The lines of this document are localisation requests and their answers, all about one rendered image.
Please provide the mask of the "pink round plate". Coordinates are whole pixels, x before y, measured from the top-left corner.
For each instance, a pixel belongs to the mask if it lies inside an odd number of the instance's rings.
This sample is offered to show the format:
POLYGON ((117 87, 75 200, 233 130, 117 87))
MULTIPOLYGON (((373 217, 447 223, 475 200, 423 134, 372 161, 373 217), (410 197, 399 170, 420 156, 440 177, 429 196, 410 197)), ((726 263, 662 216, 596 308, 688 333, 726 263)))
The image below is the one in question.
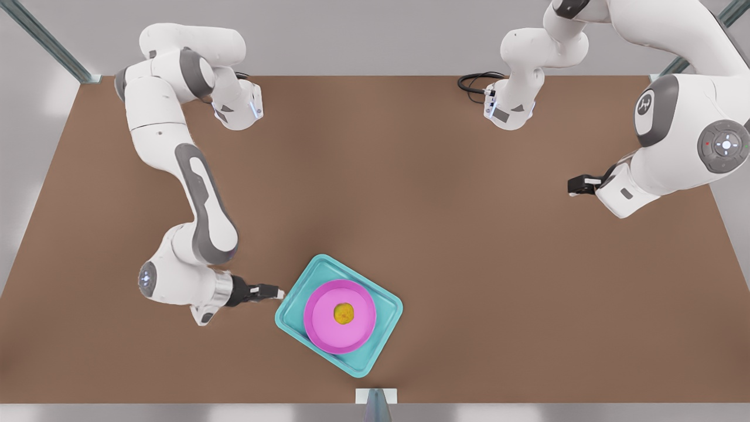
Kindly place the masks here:
POLYGON ((308 338, 327 353, 350 353, 371 337, 377 322, 377 311, 367 289, 351 280, 324 283, 309 297, 304 310, 308 338), (334 321, 334 307, 348 302, 354 306, 354 320, 342 325, 334 321))

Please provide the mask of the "teal rectangular tray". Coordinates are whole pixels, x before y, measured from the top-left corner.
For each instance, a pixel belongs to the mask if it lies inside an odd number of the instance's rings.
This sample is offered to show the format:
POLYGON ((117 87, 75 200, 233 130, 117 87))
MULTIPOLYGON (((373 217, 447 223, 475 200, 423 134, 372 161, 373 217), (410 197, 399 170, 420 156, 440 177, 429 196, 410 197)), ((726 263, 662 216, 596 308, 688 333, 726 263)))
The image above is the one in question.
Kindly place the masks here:
POLYGON ((403 312, 404 305, 396 295, 333 257, 318 254, 311 259, 289 294, 284 297, 275 313, 274 320, 279 329, 345 371, 349 376, 365 377, 377 361, 403 312), (351 280, 364 286, 372 296, 377 311, 377 322, 367 342, 354 352, 337 355, 316 347, 308 338, 304 326, 305 305, 311 294, 324 283, 333 280, 351 280))

